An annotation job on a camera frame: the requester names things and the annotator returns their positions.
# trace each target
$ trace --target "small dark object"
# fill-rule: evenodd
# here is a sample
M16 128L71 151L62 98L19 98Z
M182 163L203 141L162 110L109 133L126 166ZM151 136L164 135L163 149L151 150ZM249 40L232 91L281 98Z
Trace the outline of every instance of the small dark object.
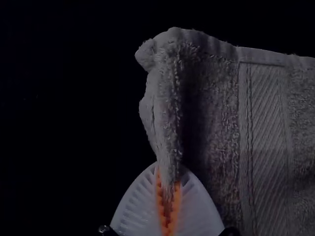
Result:
M109 226L101 225L98 228L98 232L102 236L117 236L118 234Z
M240 236L240 232L234 227L229 227L224 229L219 236Z

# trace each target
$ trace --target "black background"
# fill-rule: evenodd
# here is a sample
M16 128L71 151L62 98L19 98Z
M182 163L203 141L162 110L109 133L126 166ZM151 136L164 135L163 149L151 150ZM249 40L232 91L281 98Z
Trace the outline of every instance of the black background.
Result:
M0 235L94 235L110 223L155 161L138 114L143 41L177 26L315 57L310 6L156 4L0 4Z

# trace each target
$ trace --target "ribbed plastic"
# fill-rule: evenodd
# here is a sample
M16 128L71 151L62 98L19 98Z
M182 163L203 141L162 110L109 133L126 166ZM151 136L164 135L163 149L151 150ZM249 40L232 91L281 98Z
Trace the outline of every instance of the ribbed plastic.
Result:
M121 236L162 236L156 201L157 163L131 184L110 226ZM186 169L181 179L181 202L174 236L218 236L224 225L198 178Z

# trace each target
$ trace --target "towel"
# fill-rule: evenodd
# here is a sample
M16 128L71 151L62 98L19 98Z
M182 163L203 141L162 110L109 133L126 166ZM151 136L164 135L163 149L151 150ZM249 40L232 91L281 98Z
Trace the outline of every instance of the towel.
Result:
M314 58L180 28L145 41L135 58L148 72L139 115L165 189L183 164L226 227L314 235Z

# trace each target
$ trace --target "orange stripe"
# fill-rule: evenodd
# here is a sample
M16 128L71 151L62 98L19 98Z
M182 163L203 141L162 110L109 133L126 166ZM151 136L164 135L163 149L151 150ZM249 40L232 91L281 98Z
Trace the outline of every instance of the orange stripe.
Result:
M161 188L159 170L157 170L156 190L157 190L157 210L158 210L158 216L160 220L162 234L163 236L172 236L175 232L179 206L181 202L180 183L177 182L174 185L173 200L171 203L171 212L170 212L169 217L165 215L165 206L163 205L163 200L162 200L162 188Z

